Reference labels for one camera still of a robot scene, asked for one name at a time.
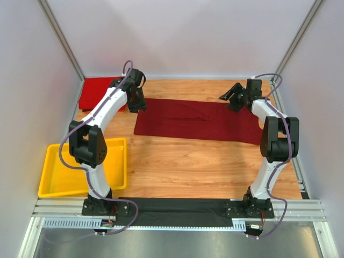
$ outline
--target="wood grain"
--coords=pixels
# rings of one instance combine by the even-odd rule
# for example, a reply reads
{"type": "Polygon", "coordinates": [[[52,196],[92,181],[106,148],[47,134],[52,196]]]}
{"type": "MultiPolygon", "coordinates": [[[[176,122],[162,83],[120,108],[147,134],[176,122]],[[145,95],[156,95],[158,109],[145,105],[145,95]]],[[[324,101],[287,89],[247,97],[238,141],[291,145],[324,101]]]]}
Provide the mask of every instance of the wood grain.
{"type": "MultiPolygon", "coordinates": [[[[246,85],[246,80],[148,80],[144,93],[147,98],[222,102],[218,97],[235,82],[246,85]]],[[[263,95],[269,91],[264,81],[263,95]]],[[[84,116],[79,111],[78,120],[84,116]]],[[[127,188],[114,196],[242,198],[255,180],[262,161],[259,146],[133,135],[136,118],[117,113],[105,131],[106,138],[125,137],[128,144],[127,188]]],[[[281,172],[273,193],[301,198],[292,164],[281,172]]]]}

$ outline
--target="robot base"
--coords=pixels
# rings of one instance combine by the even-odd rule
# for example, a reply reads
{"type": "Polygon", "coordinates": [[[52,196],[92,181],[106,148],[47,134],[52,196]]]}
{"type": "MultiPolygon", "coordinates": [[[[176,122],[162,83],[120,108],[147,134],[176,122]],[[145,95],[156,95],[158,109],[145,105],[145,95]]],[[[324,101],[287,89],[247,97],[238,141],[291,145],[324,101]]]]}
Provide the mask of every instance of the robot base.
{"type": "Polygon", "coordinates": [[[275,217],[271,200],[253,198],[250,187],[243,196],[243,200],[228,201],[225,207],[226,217],[228,218],[261,219],[262,213],[264,213],[267,219],[273,219],[275,217]]]}
{"type": "MultiPolygon", "coordinates": [[[[110,189],[106,198],[112,198],[112,191],[110,189]]],[[[110,216],[115,206],[115,202],[108,202],[106,200],[97,199],[90,195],[87,195],[87,199],[84,200],[81,214],[84,216],[110,216]]]]}

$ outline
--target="bracket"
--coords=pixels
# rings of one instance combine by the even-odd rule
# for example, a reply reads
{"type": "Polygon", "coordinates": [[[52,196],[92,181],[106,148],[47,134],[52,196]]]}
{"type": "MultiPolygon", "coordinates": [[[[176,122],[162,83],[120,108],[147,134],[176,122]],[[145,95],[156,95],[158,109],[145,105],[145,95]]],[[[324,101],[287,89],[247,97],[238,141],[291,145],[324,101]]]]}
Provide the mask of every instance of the bracket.
{"type": "MultiPolygon", "coordinates": [[[[106,196],[106,198],[112,198],[112,191],[106,196]]],[[[81,215],[83,216],[129,216],[131,204],[125,202],[109,202],[94,198],[90,195],[84,200],[82,206],[81,215]]]]}
{"type": "Polygon", "coordinates": [[[226,217],[261,219],[262,212],[267,219],[275,217],[273,204],[270,199],[253,198],[250,187],[243,196],[243,200],[229,200],[225,203],[226,217]]]}

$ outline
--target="black joint housing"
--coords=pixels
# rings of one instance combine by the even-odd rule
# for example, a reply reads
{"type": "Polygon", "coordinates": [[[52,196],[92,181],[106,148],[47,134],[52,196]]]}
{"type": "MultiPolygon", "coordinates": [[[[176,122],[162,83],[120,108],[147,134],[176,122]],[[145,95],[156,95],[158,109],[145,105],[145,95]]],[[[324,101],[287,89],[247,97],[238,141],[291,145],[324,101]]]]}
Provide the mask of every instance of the black joint housing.
{"type": "MultiPolygon", "coordinates": [[[[286,123],[290,133],[291,157],[296,157],[299,150],[299,120],[296,117],[287,117],[286,123]]],[[[286,161],[289,156],[289,145],[287,138],[279,138],[278,134],[286,135],[285,127],[281,118],[266,117],[263,136],[260,144],[260,152],[269,163],[274,161],[286,161]]]]}
{"type": "MultiPolygon", "coordinates": [[[[69,132],[82,122],[72,121],[69,132]]],[[[84,125],[69,137],[69,154],[79,164],[87,164],[92,168],[102,164],[108,148],[102,130],[97,126],[84,125]]]]}
{"type": "Polygon", "coordinates": [[[243,206],[246,210],[258,209],[260,211],[267,211],[272,206],[270,198],[268,198],[268,199],[257,199],[255,197],[253,197],[250,187],[247,189],[246,194],[244,194],[242,202],[243,202],[243,206]]]}
{"type": "Polygon", "coordinates": [[[246,90],[247,90],[247,96],[261,97],[262,96],[262,80],[247,79],[246,90]]]}

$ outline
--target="black clamp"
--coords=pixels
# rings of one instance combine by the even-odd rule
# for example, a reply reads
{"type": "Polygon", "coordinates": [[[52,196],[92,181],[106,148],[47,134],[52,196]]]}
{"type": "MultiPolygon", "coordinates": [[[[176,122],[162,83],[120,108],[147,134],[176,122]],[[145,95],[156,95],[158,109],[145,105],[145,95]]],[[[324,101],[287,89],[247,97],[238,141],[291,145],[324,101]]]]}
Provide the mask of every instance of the black clamp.
{"type": "Polygon", "coordinates": [[[247,79],[246,88],[237,82],[228,92],[219,97],[219,99],[222,101],[229,100],[230,103],[227,107],[235,112],[239,112],[243,106],[251,110],[253,101],[264,99],[261,89],[262,80],[247,79]]]}
{"type": "MultiPolygon", "coordinates": [[[[117,87],[123,79],[124,77],[113,80],[110,83],[109,88],[117,87]]],[[[145,111],[147,109],[144,92],[142,90],[142,87],[145,85],[145,83],[146,77],[143,72],[139,71],[138,69],[132,69],[127,80],[121,86],[122,91],[127,93],[127,104],[131,113],[138,113],[139,110],[145,111]],[[140,85],[142,78],[144,79],[144,82],[142,85],[140,85]]]]}

